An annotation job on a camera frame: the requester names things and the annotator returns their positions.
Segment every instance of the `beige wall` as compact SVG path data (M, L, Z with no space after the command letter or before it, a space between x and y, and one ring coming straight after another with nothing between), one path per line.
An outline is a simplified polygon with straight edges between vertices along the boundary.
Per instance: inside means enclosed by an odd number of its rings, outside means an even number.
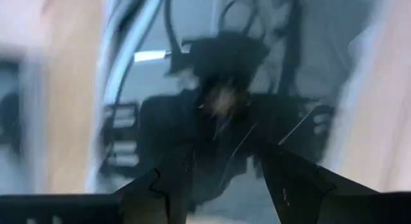
M46 150L42 158L36 156L32 160L46 161L45 167L34 164L35 171L44 171L46 177L44 187L37 191L81 193L85 190L91 146L96 139L96 61L105 0L0 2L2 53L41 56L42 65L36 74L45 89L45 94L40 95L45 97L44 108L33 107L31 111L44 115L37 122L44 123ZM30 148L43 147L39 145L30 143Z

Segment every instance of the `cable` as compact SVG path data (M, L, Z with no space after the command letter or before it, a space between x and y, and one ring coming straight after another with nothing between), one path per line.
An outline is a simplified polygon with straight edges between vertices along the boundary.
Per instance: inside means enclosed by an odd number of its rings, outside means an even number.
M251 132L253 131L253 129L257 126L257 123L255 123L253 126L251 126L250 130L247 132L247 134L245 134L245 137L243 138L243 140L239 143L239 145L237 145L237 147L234 149L233 153L231 154L231 156L229 157L229 159L227 160L227 163L225 164L225 167L223 169L222 172L222 176L221 176L221 180L220 183L218 184L217 190L220 190L221 187L223 186L223 183L225 181L225 177L227 174L227 169L231 163L232 158L235 156L235 154L237 153L237 151L239 150L239 148L241 147L241 145L244 143L244 141L249 137L249 135L251 134Z
M166 27L168 41L170 42L171 54L181 55L181 48L179 43L177 42L177 38L175 36L173 24L171 21L171 2L172 0L165 0L164 2L164 25Z
M292 5L288 22L283 28L286 47L283 58L283 70L278 87L278 94L284 96L289 96L290 89L295 87L295 76L302 61L301 44L304 4L301 0L289 1L291 1Z
M314 105L314 107L308 111L308 113L297 123L297 125L294 126L294 128L291 129L290 132L288 132L287 135L285 135L285 137L283 137L279 142L278 142L278 146L282 145L290 136L291 134L294 133L294 131L296 131L296 129L298 129L298 127L300 127L300 125L307 119L307 117L309 117L311 115L311 113L314 112L314 110L321 105L322 103L322 99L318 100L318 102Z
M260 35L260 39L263 40L266 35L267 35L267 26L265 25L265 23L263 22L263 18L261 17L261 14L258 10L258 0L252 0L251 3L244 1L244 0L232 0L230 1L223 9L223 11L220 14L220 18L218 21L218 29L220 31L224 30L224 26L225 26L225 17L227 16L229 10L235 5L235 4L242 4L247 6L248 8L251 9L251 14L249 19L247 20L247 23L245 25L245 27L243 28L243 30L241 31L241 33L243 35L248 35L250 33L251 27L254 24L254 22L256 21L256 19L259 19L260 23L261 23L261 35Z
M164 197L164 205L166 209L166 217L167 217L167 223L170 224L170 217L171 217L171 202L170 202L170 196L168 193L158 191L154 189L155 184L157 183L158 180L161 179L161 173L157 168L154 168L155 174L157 175L157 178L150 184L148 190L150 192L153 192L155 194L161 195Z

